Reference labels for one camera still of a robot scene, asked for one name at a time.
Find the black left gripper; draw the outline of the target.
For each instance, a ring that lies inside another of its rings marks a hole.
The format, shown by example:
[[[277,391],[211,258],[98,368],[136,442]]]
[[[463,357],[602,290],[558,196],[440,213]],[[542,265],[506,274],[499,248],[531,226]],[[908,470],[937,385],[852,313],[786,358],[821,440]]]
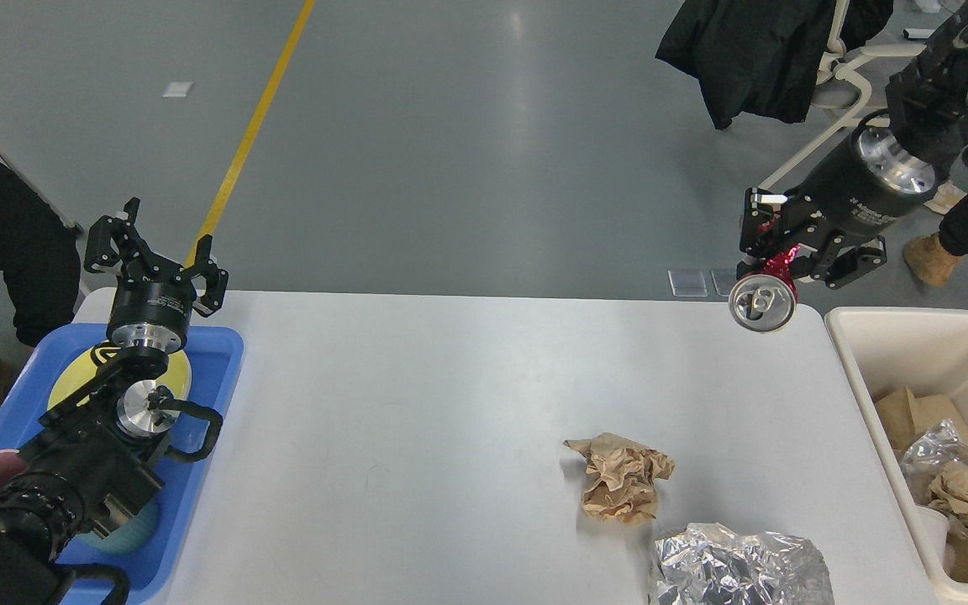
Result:
[[[84,271],[114,273],[116,288],[105,336],[118,347],[150,347],[172,354],[185,347],[192,310],[211,317],[222,309],[229,272],[211,256],[213,236],[204,234],[193,260],[181,269],[185,282],[153,281],[153,251],[137,230],[139,198],[89,227]],[[203,279],[203,294],[193,281]]]

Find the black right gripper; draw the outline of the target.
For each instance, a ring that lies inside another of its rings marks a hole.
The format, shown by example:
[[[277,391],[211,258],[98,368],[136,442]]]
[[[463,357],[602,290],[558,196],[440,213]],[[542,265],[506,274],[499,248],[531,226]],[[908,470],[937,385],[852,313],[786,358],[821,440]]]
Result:
[[[886,264],[885,238],[876,234],[929,202],[942,183],[944,173],[903,149],[890,128],[861,120],[794,195],[746,189],[739,249],[749,260],[769,260],[798,246],[791,279],[837,291]],[[846,234],[875,237],[823,241],[824,218]]]

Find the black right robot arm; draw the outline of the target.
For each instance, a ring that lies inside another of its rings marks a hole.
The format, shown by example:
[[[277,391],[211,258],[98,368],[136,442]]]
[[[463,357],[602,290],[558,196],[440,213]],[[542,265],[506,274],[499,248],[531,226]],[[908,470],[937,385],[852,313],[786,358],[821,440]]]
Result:
[[[890,77],[869,113],[790,191],[750,188],[737,286],[844,287],[886,263],[883,231],[968,166],[968,1]]]

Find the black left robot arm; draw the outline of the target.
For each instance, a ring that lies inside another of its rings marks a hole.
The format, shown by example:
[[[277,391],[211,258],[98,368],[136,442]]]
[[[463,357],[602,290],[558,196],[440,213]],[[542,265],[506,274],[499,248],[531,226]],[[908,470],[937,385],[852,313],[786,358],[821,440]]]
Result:
[[[138,211],[132,198],[89,230],[86,271],[118,276],[105,329],[118,352],[43,413],[19,449],[23,471],[0,486],[0,604],[58,604],[76,581],[108,581],[104,602],[127,602],[122,568],[62,566],[59,555],[78,534],[104,539],[135,520],[164,487],[159,460],[200,462],[218,443],[218,411],[161,384],[141,399],[128,395],[165,374],[192,313],[216,313],[229,281],[211,258],[212,236],[197,240],[191,265],[178,264],[139,236]]]

